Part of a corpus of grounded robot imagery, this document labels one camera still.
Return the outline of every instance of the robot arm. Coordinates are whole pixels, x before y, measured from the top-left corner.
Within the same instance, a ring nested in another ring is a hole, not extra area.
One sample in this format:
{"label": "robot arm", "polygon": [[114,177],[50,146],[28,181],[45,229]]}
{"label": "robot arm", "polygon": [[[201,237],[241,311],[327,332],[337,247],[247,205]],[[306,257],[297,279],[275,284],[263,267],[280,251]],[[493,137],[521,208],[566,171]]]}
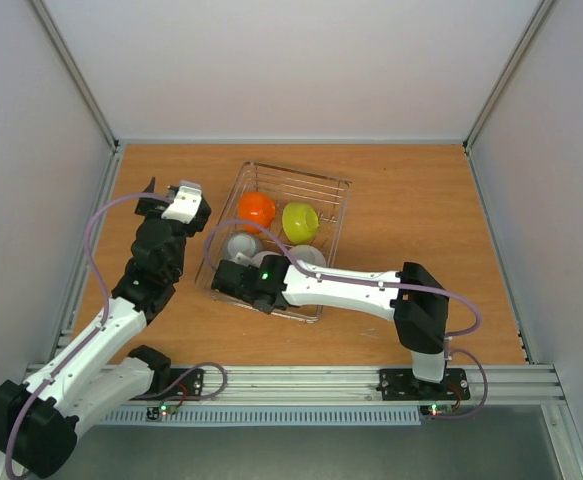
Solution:
{"label": "robot arm", "polygon": [[[153,192],[155,179],[145,190]],[[170,360],[139,347],[106,374],[101,369],[164,309],[184,268],[186,239],[205,227],[211,208],[199,185],[169,189],[172,203],[143,198],[135,213],[144,217],[131,246],[132,258],[104,309],[58,356],[22,384],[0,386],[0,450],[23,405],[43,387],[18,431],[13,459],[46,478],[71,455],[77,440],[124,401],[160,391],[169,380]],[[61,370],[58,366],[64,363]]]}
{"label": "robot arm", "polygon": [[442,289],[421,265],[405,263],[402,271],[354,272],[318,267],[269,255],[258,268],[222,260],[212,288],[265,313],[303,305],[328,305],[370,313],[395,323],[400,343],[411,351],[413,375],[438,384],[446,368],[444,335],[449,299],[399,287],[400,283]]}

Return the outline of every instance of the black bracket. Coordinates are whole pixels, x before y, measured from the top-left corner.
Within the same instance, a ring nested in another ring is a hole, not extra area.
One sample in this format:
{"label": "black bracket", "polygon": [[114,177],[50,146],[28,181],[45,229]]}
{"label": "black bracket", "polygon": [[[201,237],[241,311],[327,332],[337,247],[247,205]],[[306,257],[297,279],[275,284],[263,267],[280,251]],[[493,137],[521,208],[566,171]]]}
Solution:
{"label": "black bracket", "polygon": [[462,368],[447,368],[444,379],[439,384],[418,380],[410,368],[383,368],[379,374],[377,390],[382,392],[382,400],[385,401],[453,401],[457,400],[457,393],[453,388],[460,393],[461,400],[471,398],[467,374]]}
{"label": "black bracket", "polygon": [[[187,370],[188,369],[186,368],[172,368],[171,373],[169,374],[169,381],[167,382],[167,385],[171,385],[171,383],[175,382],[175,380]],[[193,372],[188,374],[186,377],[184,377],[182,380],[180,380],[178,383],[180,383],[182,386],[184,386],[184,388],[187,389],[187,396],[197,397],[199,395],[202,395],[202,389],[204,388],[204,370],[202,370],[201,368],[197,368]],[[172,389],[165,392],[164,394],[152,398],[151,400],[164,400],[165,398],[176,397],[181,394],[182,388],[176,385]]]}

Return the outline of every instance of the wire basket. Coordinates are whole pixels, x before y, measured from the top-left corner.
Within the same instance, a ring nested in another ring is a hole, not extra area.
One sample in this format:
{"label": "wire basket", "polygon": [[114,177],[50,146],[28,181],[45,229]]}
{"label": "wire basket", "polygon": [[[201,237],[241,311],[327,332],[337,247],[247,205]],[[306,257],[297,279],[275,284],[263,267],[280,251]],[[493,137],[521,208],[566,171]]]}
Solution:
{"label": "wire basket", "polygon": [[[291,248],[294,244],[289,242],[282,229],[282,211],[287,203],[290,202],[307,203],[315,209],[320,221],[318,233],[310,242],[310,245],[320,250],[326,259],[327,266],[332,267],[346,209],[349,185],[350,182],[338,178],[264,163],[246,162],[240,169],[218,224],[225,220],[238,218],[238,202],[244,193],[263,192],[276,205],[276,217],[271,224],[270,230],[288,248]],[[227,227],[216,234],[209,248],[210,257],[216,264],[220,261],[220,251],[224,242],[228,240],[231,234],[242,230],[243,228],[240,225],[236,225]],[[265,235],[260,234],[258,238],[262,241],[264,250],[280,252],[276,244]],[[196,284],[216,300],[252,309],[250,305],[240,300],[213,290],[211,288],[213,274],[213,269],[203,260],[195,278]],[[274,315],[303,322],[315,322],[321,313],[322,306],[316,305],[306,305],[299,308],[291,307],[286,311],[274,310],[273,312]]]}

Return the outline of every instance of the wooden table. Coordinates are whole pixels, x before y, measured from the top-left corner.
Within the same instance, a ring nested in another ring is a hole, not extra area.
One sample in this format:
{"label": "wooden table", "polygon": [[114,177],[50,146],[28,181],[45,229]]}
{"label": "wooden table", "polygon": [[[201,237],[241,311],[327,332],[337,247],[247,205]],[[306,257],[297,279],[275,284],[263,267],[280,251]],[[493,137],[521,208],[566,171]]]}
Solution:
{"label": "wooden table", "polygon": [[[181,179],[203,186],[217,223],[240,166],[256,160],[351,180],[335,266],[399,270],[404,261],[424,265],[445,288],[482,310],[484,325],[453,345],[486,364],[519,364],[524,357],[469,166],[459,146],[411,145],[130,145],[113,198],[144,189],[156,192]],[[134,203],[108,214],[96,262],[109,288],[124,271],[141,217]],[[325,308],[314,324],[264,315],[211,300],[194,285],[204,234],[188,241],[185,272],[160,316],[114,357],[150,345],[174,364],[212,360],[226,365],[409,364],[393,323]],[[89,280],[76,332],[102,306]],[[473,322],[461,304],[450,304],[447,330]],[[458,357],[461,363],[468,359]]]}

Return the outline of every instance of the purple cable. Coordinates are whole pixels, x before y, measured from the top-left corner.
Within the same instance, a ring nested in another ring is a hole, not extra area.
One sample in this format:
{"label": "purple cable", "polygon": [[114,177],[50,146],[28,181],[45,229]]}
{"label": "purple cable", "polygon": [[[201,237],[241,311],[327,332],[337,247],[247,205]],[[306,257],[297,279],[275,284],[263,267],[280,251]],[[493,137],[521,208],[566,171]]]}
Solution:
{"label": "purple cable", "polygon": [[186,377],[187,375],[190,375],[192,372],[194,372],[195,370],[197,370],[198,368],[201,368],[201,367],[214,367],[214,368],[217,368],[218,371],[222,374],[222,384],[213,393],[208,393],[206,395],[199,395],[199,396],[190,396],[190,397],[187,397],[187,399],[188,400],[209,400],[209,399],[215,398],[218,395],[220,395],[220,393],[222,393],[222,391],[225,388],[227,388],[227,384],[229,383],[229,376],[227,375],[227,371],[224,369],[224,367],[222,367],[222,365],[219,365],[219,364],[217,364],[215,362],[202,362],[202,363],[198,363],[197,365],[194,365],[191,368],[189,368],[186,372],[184,372],[182,375],[180,375],[178,378],[176,378],[171,383],[171,385],[169,385],[167,388],[165,388],[161,392],[158,392],[158,393],[147,393],[147,394],[144,394],[144,395],[138,395],[137,397],[134,397],[133,400],[149,400],[149,399],[152,399],[152,398],[159,397],[160,395],[164,395],[169,390],[171,390],[173,387],[175,387],[178,383],[180,383],[184,377]]}
{"label": "purple cable", "polygon": [[487,397],[489,396],[489,381],[487,380],[487,372],[484,371],[484,367],[482,366],[482,364],[478,361],[475,355],[462,348],[456,348],[455,350],[451,350],[451,352],[449,352],[449,355],[453,355],[454,353],[465,354],[467,357],[469,357],[471,360],[475,362],[476,366],[478,367],[478,370],[480,370],[480,374],[482,375],[482,382],[484,383],[484,393],[482,394],[482,398],[480,399],[480,402],[475,406],[475,408],[470,412],[462,413],[460,415],[422,415],[423,418],[435,418],[436,420],[438,418],[443,420],[464,420],[473,417],[475,414],[477,414],[482,409],[482,407],[484,407],[484,404],[487,401]]}
{"label": "purple cable", "polygon": [[[95,275],[95,278],[98,280],[98,284],[100,285],[100,290],[102,291],[102,296],[104,297],[104,307],[103,307],[103,312],[102,312],[102,324],[103,325],[109,320],[109,290],[107,289],[107,286],[104,283],[104,279],[102,278],[102,275],[100,274],[100,271],[98,270],[98,267],[95,265],[95,260],[93,260],[93,252],[91,250],[91,234],[93,232],[93,229],[95,228],[96,223],[98,222],[100,217],[106,213],[107,210],[109,210],[111,207],[113,207],[119,203],[125,202],[127,200],[132,200],[135,198],[153,198],[155,200],[162,200],[162,201],[167,202],[167,203],[173,203],[173,199],[165,197],[164,195],[158,195],[157,193],[139,192],[139,193],[131,193],[129,195],[124,195],[120,198],[116,198],[115,200],[111,200],[109,203],[107,203],[102,208],[100,208],[97,212],[95,212],[93,217],[91,217],[91,219],[89,220],[89,223],[87,223],[87,228],[84,232],[84,253],[87,257],[87,261],[89,262],[89,265],[91,266],[91,270],[93,271],[93,274]],[[56,365],[55,368],[51,371],[51,373],[50,373],[51,380],[53,380],[53,378],[55,378],[58,375],[58,373],[60,373],[62,371],[62,369],[71,360],[73,360],[73,358],[100,331],[101,331],[100,329],[94,328],[86,337],[84,337],[84,339],[73,350],[71,350],[67,354],[67,356],[61,362],[59,362],[58,365]],[[24,417],[26,416],[29,409],[31,408],[31,405],[33,405],[33,402],[40,396],[40,394],[45,389],[45,387],[47,385],[49,385],[50,383],[51,383],[50,380],[44,380],[40,384],[40,386],[31,394],[31,396],[27,399],[27,401],[24,402],[24,405],[22,406],[20,413],[18,413],[18,416],[16,417],[15,422],[13,423],[13,427],[11,428],[11,433],[9,434],[9,439],[7,441],[7,448],[5,451],[5,458],[4,458],[7,477],[9,477],[9,480],[23,480],[23,479],[27,478],[30,474],[30,472],[27,472],[24,475],[18,476],[13,471],[12,460],[13,460],[13,449],[15,447],[15,439],[18,436],[18,431],[20,430],[20,427],[22,426],[22,422],[24,421]]]}
{"label": "purple cable", "polygon": [[[249,226],[257,228],[262,233],[267,235],[271,240],[273,240],[273,242],[278,246],[278,248],[283,253],[283,255],[289,259],[291,264],[296,269],[298,269],[301,273],[305,274],[307,277],[318,278],[318,275],[315,272],[313,272],[311,270],[307,270],[305,268],[302,268],[300,266],[300,264],[298,263],[298,261],[296,260],[296,258],[293,257],[293,255],[291,255],[289,253],[289,250],[284,245],[284,243],[282,243],[280,241],[280,239],[277,236],[275,236],[273,233],[271,233],[269,230],[267,230],[266,228],[262,227],[261,225],[255,223],[255,222],[252,222],[250,220],[239,220],[239,219],[226,220],[224,222],[219,223],[213,230],[211,230],[209,232],[209,235],[207,235],[207,238],[204,240],[204,249],[203,249],[204,259],[211,266],[211,268],[213,270],[217,270],[218,267],[214,265],[213,261],[211,260],[211,255],[209,253],[209,249],[211,248],[211,242],[213,241],[213,237],[215,236],[215,234],[219,230],[226,228],[228,226],[231,226],[231,225],[249,225]],[[337,275],[321,274],[320,279],[321,280],[331,280],[334,282],[348,283],[350,285],[363,285],[363,286],[367,286],[367,287],[377,287],[378,286],[378,282],[375,280],[362,280],[362,279],[358,279],[358,278],[344,278],[344,277],[339,277]],[[463,303],[469,310],[471,310],[471,312],[473,312],[473,315],[475,315],[475,323],[471,327],[466,328],[464,330],[458,330],[455,332],[447,333],[446,334],[447,338],[448,337],[459,337],[461,335],[468,335],[469,333],[475,332],[478,328],[480,328],[480,325],[482,325],[482,314],[480,313],[480,310],[478,310],[478,307],[476,307],[473,303],[471,303],[465,297],[458,295],[457,293],[449,292],[449,291],[441,289],[441,288],[426,287],[424,285],[413,285],[413,284],[409,284],[409,283],[400,283],[400,282],[384,282],[384,286],[389,287],[389,288],[399,288],[399,289],[401,288],[403,290],[412,290],[412,291],[416,291],[416,292],[433,293],[436,295],[442,295],[442,296],[445,296],[448,298],[453,298],[453,299],[458,300],[459,302]]]}

